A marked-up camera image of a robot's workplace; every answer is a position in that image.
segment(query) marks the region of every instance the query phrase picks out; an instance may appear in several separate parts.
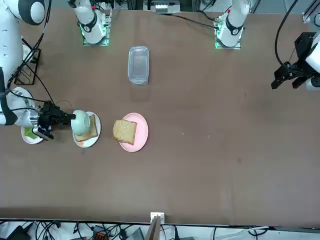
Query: table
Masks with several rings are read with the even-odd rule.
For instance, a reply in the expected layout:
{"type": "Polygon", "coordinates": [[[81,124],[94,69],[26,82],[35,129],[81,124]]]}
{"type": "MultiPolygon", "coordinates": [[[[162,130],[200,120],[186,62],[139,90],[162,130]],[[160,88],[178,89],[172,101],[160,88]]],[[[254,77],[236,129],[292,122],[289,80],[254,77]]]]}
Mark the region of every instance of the table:
{"type": "MultiPolygon", "coordinates": [[[[1,217],[149,222],[150,212],[165,212],[177,224],[319,227],[320,94],[290,82],[271,90],[282,18],[250,14],[242,50],[216,50],[211,29],[120,11],[110,46],[84,47],[73,10],[54,9],[39,75],[55,101],[97,113],[101,136],[82,149],[63,128],[55,141],[30,146],[19,127],[2,126],[1,217]],[[149,48],[148,86],[130,85],[132,46],[149,48]],[[130,112],[149,124],[137,153],[112,136],[114,121],[130,112]]],[[[300,15],[288,17],[283,61],[308,29],[300,15]]],[[[40,32],[22,26],[28,41],[40,32]]],[[[48,99],[38,81],[27,89],[48,99]]]]}

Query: plate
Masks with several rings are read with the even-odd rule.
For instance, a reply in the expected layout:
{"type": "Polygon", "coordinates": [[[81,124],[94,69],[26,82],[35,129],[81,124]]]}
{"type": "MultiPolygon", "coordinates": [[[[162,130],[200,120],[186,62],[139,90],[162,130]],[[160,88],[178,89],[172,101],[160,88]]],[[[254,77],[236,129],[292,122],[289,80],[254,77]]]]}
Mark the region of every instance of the plate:
{"type": "Polygon", "coordinates": [[[119,143],[121,147],[128,152],[137,152],[144,147],[148,139],[149,127],[147,121],[141,114],[135,112],[129,113],[123,118],[123,120],[136,123],[134,145],[125,142],[119,143]]]}
{"type": "Polygon", "coordinates": [[[25,128],[23,126],[21,127],[21,136],[22,136],[22,139],[27,144],[38,144],[44,140],[43,138],[41,138],[39,136],[36,139],[32,139],[31,137],[25,136],[25,128]]]}
{"type": "Polygon", "coordinates": [[[100,133],[101,133],[101,122],[100,122],[99,117],[95,113],[93,113],[91,111],[87,111],[86,113],[89,115],[89,117],[92,116],[92,115],[95,116],[95,126],[96,126],[96,130],[98,131],[98,136],[90,138],[90,139],[88,139],[86,141],[77,141],[76,140],[76,136],[72,132],[72,136],[73,136],[73,140],[74,140],[75,144],[77,144],[81,148],[89,148],[89,147],[91,147],[93,144],[96,143],[96,141],[98,141],[98,138],[100,137],[100,133]]]}

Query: plastic container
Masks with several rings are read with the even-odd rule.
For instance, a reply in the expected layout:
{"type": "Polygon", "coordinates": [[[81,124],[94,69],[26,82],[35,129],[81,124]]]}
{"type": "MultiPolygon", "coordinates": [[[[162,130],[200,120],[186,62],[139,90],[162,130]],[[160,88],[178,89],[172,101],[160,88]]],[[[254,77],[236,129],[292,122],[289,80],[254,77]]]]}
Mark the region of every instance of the plastic container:
{"type": "Polygon", "coordinates": [[[130,48],[128,58],[128,78],[132,85],[144,86],[149,77],[149,50],[145,46],[130,48]]]}

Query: white cup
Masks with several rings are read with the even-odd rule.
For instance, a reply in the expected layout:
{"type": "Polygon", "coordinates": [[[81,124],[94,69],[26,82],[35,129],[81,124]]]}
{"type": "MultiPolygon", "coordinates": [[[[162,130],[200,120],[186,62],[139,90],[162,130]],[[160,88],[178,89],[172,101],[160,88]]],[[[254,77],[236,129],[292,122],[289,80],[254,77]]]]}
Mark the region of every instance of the white cup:
{"type": "Polygon", "coordinates": [[[73,114],[76,116],[75,119],[71,120],[71,128],[76,136],[85,135],[90,128],[90,117],[82,110],[75,110],[73,114]]]}

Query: bread slice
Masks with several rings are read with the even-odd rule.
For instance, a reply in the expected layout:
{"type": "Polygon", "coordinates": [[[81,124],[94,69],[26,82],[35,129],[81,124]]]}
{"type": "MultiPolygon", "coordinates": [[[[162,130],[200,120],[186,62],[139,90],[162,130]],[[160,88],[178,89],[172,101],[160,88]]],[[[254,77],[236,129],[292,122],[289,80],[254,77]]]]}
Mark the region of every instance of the bread slice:
{"type": "Polygon", "coordinates": [[[90,116],[90,128],[89,128],[89,131],[85,135],[82,135],[82,136],[75,135],[74,137],[78,142],[84,142],[84,141],[87,141],[89,139],[95,138],[98,135],[99,134],[98,134],[97,126],[96,126],[96,117],[95,117],[95,115],[91,115],[90,116]]]}
{"type": "Polygon", "coordinates": [[[127,120],[116,120],[113,126],[113,137],[122,143],[135,144],[137,123],[127,120]]]}

